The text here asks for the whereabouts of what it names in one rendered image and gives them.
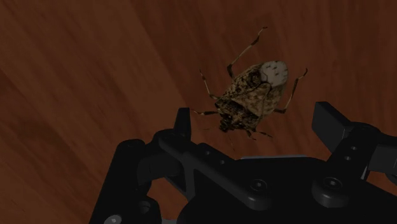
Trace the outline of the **brown speckled bug figure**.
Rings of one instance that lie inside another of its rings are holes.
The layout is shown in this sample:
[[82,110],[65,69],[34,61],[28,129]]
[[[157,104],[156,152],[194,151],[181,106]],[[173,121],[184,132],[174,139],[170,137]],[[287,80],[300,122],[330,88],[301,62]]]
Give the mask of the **brown speckled bug figure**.
[[257,126],[272,113],[284,114],[292,100],[298,82],[307,75],[305,71],[295,79],[291,95],[282,109],[278,104],[285,92],[289,78],[289,70],[285,62],[272,60],[254,64],[239,75],[234,74],[233,65],[260,39],[262,31],[259,31],[254,41],[248,45],[226,67],[231,78],[230,86],[220,96],[214,95],[207,84],[204,75],[202,79],[209,97],[214,99],[214,111],[194,113],[202,116],[219,115],[221,117],[219,130],[227,133],[231,130],[243,130],[248,138],[252,139],[253,133],[257,133]]

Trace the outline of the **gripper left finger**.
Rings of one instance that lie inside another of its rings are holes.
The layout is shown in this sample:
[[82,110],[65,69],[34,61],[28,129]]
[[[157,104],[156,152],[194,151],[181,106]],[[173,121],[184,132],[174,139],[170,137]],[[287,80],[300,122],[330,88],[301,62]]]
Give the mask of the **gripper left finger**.
[[[111,160],[89,224],[252,224],[272,206],[268,183],[247,160],[234,160],[191,140],[190,112],[178,109],[173,129],[149,143],[121,142]],[[152,181],[165,178],[187,199],[177,220],[167,221]]]

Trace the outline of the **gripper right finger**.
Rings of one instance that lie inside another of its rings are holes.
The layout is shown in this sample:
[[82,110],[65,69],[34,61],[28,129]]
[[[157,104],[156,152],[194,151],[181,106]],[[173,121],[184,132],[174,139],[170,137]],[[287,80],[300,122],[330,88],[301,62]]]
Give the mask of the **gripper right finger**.
[[372,171],[397,179],[397,137],[373,125],[350,121],[329,102],[315,104],[312,130],[331,153],[312,184],[312,195],[319,204],[397,208],[397,196],[367,182]]

